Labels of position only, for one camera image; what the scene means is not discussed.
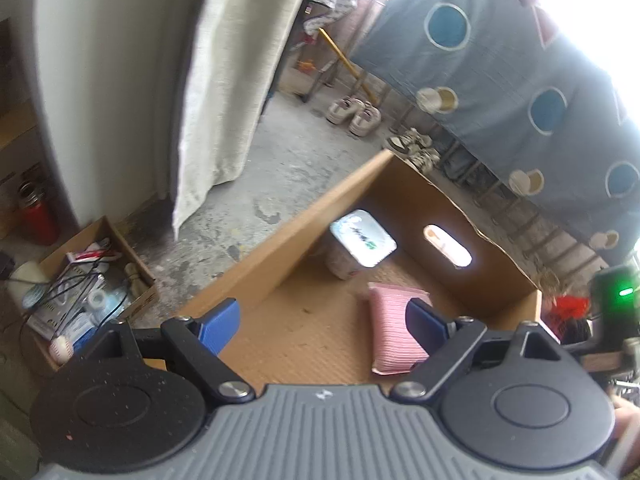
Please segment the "person's right hand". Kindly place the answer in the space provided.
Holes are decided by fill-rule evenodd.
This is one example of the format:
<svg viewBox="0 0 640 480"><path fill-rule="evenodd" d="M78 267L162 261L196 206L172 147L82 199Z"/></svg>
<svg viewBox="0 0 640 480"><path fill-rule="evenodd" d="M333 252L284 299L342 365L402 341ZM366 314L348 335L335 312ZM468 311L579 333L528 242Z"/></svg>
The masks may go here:
<svg viewBox="0 0 640 480"><path fill-rule="evenodd" d="M613 437L619 439L627 431L634 419L639 417L639 408L636 404L620 396L612 396L612 402L615 415Z"/></svg>

